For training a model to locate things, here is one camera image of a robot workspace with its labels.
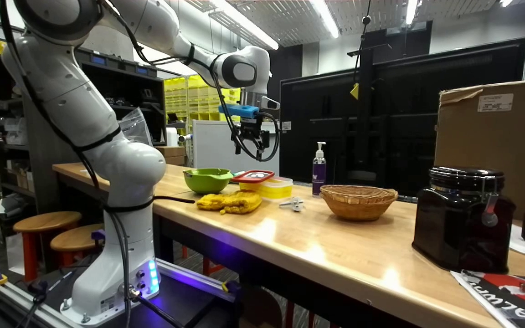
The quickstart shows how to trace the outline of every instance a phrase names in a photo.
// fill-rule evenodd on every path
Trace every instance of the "purple label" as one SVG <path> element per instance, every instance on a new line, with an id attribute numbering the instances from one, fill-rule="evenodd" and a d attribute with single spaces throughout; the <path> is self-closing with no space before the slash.
<path id="1" fill-rule="evenodd" d="M 313 194 L 319 195 L 319 189 L 325 184 L 325 164 L 313 164 Z"/>

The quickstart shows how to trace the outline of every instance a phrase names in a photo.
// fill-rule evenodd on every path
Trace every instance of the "cardboard box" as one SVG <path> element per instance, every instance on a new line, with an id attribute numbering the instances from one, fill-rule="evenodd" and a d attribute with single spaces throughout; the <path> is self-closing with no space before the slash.
<path id="1" fill-rule="evenodd" d="M 503 194 L 525 213 L 525 81 L 441 93 L 435 165 L 504 172 Z"/>
<path id="2" fill-rule="evenodd" d="M 155 147 L 158 151 L 161 152 L 163 157 L 173 157 L 173 156 L 185 156 L 185 147 L 164 147 L 164 146 L 158 146 Z"/>
<path id="3" fill-rule="evenodd" d="M 185 156 L 166 157 L 165 162 L 172 165 L 185 165 Z"/>

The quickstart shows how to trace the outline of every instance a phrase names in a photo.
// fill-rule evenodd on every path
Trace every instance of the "wicker basket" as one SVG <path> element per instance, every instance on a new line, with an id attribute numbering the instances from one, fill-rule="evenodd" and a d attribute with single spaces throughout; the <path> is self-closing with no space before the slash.
<path id="1" fill-rule="evenodd" d="M 324 185 L 321 197 L 329 209 L 348 220 L 377 220 L 398 198 L 394 189 L 364 185 Z"/>

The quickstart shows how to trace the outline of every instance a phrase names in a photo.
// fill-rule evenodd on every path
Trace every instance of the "black monitor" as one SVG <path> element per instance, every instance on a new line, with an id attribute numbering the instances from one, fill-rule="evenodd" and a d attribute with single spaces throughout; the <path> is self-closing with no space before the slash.
<path id="1" fill-rule="evenodd" d="M 416 195 L 435 157 L 439 92 L 519 81 L 524 65 L 525 38 L 375 64 L 362 113 L 350 95 L 353 69 L 281 81 L 281 121 L 290 130 L 281 135 L 280 174 L 310 181 L 316 142 L 326 141 L 328 183 Z"/>

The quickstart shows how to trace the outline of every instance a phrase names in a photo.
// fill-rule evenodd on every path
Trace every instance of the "hand sanitizer bottle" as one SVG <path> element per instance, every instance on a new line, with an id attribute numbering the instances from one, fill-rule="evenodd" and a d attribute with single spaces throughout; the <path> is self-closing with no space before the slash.
<path id="1" fill-rule="evenodd" d="M 325 145 L 325 143 L 317 143 L 317 151 L 313 159 L 313 197 L 320 197 L 321 186 L 325 184 L 327 162 L 325 161 L 325 157 L 323 157 L 323 151 L 321 150 L 322 145 Z"/>

